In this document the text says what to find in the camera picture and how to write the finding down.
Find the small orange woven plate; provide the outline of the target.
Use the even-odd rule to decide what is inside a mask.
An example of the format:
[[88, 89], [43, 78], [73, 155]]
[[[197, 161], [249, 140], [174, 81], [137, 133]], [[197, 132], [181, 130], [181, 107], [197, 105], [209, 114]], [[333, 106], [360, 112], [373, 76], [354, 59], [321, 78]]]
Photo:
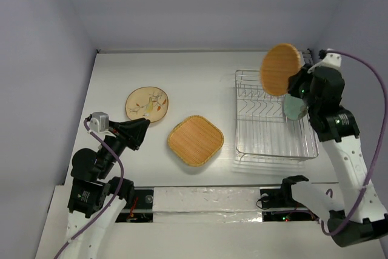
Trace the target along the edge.
[[289, 78], [301, 68], [299, 51], [291, 44], [278, 44], [265, 55], [260, 67], [263, 89], [272, 96], [287, 93]]

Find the beige leaf pattern plate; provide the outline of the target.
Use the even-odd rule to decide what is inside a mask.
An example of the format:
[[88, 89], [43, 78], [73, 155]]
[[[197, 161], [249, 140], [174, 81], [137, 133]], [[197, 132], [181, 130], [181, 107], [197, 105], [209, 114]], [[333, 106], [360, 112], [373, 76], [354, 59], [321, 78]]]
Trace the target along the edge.
[[169, 97], [158, 87], [140, 87], [125, 102], [125, 112], [130, 120], [145, 118], [151, 123], [163, 119], [169, 109]]

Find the large orange woven plate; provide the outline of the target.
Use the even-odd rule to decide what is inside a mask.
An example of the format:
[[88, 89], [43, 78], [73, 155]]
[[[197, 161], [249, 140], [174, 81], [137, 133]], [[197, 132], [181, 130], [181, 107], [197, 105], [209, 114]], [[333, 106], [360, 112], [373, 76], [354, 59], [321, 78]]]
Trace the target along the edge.
[[200, 167], [222, 148], [224, 135], [203, 116], [192, 115], [169, 133], [167, 144], [186, 165]]

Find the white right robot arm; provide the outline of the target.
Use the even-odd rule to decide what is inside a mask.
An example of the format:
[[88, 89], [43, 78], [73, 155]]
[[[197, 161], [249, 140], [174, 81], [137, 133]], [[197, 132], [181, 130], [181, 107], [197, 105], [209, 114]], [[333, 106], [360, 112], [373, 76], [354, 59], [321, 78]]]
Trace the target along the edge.
[[387, 235], [387, 209], [364, 162], [355, 117], [340, 104], [344, 85], [339, 70], [306, 64], [289, 78], [288, 88], [308, 109], [309, 123], [329, 156], [343, 202], [336, 202], [302, 175], [283, 179], [279, 190], [283, 204], [300, 203], [317, 215], [340, 247]]

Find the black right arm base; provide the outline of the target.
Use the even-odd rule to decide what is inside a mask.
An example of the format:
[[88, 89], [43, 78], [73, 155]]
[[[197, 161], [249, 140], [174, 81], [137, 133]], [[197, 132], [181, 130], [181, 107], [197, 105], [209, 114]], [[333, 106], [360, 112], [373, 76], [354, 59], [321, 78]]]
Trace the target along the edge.
[[309, 179], [303, 175], [296, 175], [284, 178], [278, 188], [260, 188], [260, 198], [256, 201], [256, 205], [262, 210], [304, 206], [293, 199], [291, 189], [294, 184], [303, 181], [309, 181]]

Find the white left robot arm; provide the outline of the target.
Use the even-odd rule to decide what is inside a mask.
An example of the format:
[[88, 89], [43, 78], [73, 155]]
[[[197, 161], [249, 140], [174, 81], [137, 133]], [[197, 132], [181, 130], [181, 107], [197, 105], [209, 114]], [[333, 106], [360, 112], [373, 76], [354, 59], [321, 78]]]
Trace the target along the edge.
[[119, 159], [126, 149], [138, 150], [150, 121], [145, 118], [114, 122], [108, 114], [95, 112], [83, 122], [86, 131], [99, 143], [98, 151], [78, 150], [72, 158], [72, 187], [67, 208], [66, 241], [56, 258], [99, 258], [103, 243], [120, 213], [138, 220], [136, 207], [152, 208], [152, 190], [136, 190], [124, 177]]

